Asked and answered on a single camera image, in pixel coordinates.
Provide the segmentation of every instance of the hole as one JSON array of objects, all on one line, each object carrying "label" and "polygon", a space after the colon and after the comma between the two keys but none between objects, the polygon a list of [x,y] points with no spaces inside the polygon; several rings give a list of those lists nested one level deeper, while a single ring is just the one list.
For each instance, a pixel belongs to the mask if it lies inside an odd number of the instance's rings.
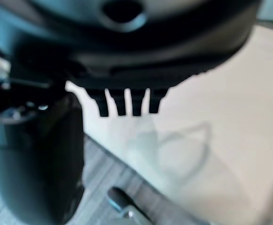
[{"label": "hole", "polygon": [[139,2],[134,0],[115,0],[105,3],[103,12],[114,22],[128,23],[143,11]]}]

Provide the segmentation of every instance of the white table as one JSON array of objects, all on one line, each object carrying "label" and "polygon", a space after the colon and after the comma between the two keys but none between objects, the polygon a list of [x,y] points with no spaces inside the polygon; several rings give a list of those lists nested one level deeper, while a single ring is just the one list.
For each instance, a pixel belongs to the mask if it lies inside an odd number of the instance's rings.
[{"label": "white table", "polygon": [[[172,88],[159,115],[109,118],[69,83],[85,131],[187,211],[225,225],[273,216],[273,30],[219,68]],[[129,92],[126,93],[131,115]]]}]

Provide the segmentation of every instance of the comb teeth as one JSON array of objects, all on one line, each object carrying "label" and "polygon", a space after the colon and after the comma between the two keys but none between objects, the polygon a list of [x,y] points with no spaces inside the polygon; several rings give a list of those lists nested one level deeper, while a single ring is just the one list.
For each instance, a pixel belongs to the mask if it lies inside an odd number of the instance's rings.
[{"label": "comb teeth", "polygon": [[[169,89],[151,90],[149,113],[158,113],[161,100],[166,96]],[[105,90],[86,90],[88,95],[94,99],[98,105],[100,116],[108,117],[108,105]],[[109,90],[110,96],[114,99],[119,116],[126,116],[125,90]],[[146,89],[131,90],[133,116],[141,116],[142,102],[146,94]]]},{"label": "comb teeth", "polygon": [[108,105],[107,105],[107,99],[105,96],[105,90],[94,90],[94,89],[88,89],[86,90],[88,95],[94,99],[98,105],[100,116],[101,117],[108,117]]},{"label": "comb teeth", "polygon": [[133,116],[141,116],[141,106],[146,94],[146,90],[131,90],[130,92],[132,98]]},{"label": "comb teeth", "polygon": [[169,89],[151,90],[149,113],[158,113],[161,100],[166,96]]},{"label": "comb teeth", "polygon": [[109,90],[109,93],[117,106],[118,115],[126,116],[125,90]]}]

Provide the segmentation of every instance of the gray floor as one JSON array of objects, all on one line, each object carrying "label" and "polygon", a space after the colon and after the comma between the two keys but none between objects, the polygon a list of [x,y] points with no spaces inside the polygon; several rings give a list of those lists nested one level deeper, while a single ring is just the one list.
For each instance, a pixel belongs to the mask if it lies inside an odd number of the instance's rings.
[{"label": "gray floor", "polygon": [[[87,140],[85,149],[86,192],[69,225],[107,225],[110,219],[119,217],[106,201],[106,192],[114,185],[127,191],[157,225],[207,225],[173,205],[136,172],[91,139]],[[0,200],[0,225],[20,224]]]}]

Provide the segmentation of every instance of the black plastic housing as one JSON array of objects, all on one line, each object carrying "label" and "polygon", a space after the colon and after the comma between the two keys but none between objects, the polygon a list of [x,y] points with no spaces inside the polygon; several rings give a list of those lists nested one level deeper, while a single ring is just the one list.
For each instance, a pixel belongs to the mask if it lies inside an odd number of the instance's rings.
[{"label": "black plastic housing", "polygon": [[83,139],[74,94],[0,82],[0,196],[19,220],[72,218],[84,192]]}]

